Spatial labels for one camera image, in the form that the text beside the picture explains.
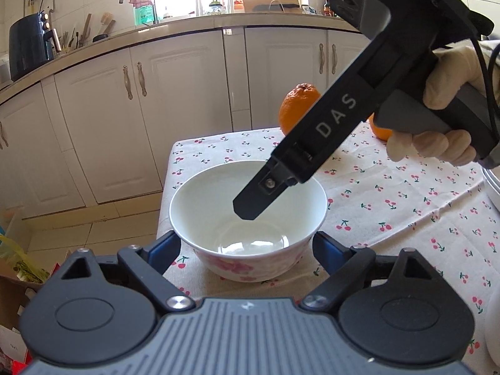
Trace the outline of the right hand beige glove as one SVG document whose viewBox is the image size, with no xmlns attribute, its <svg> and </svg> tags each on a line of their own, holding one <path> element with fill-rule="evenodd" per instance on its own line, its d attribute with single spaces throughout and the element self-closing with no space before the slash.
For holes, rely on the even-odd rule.
<svg viewBox="0 0 500 375">
<path fill-rule="evenodd" d="M 472 46 L 463 45 L 440 51 L 437 57 L 438 64 L 425 84 L 425 106 L 432 110 L 443 110 L 466 83 L 475 87 L 481 95 L 486 94 L 480 62 Z M 413 150 L 424 158 L 437 158 L 457 167 L 471 163 L 476 158 L 470 133 L 465 130 L 451 130 L 446 134 L 425 131 L 419 135 L 396 130 L 387 141 L 387 156 L 394 162 L 401 161 Z"/>
</svg>

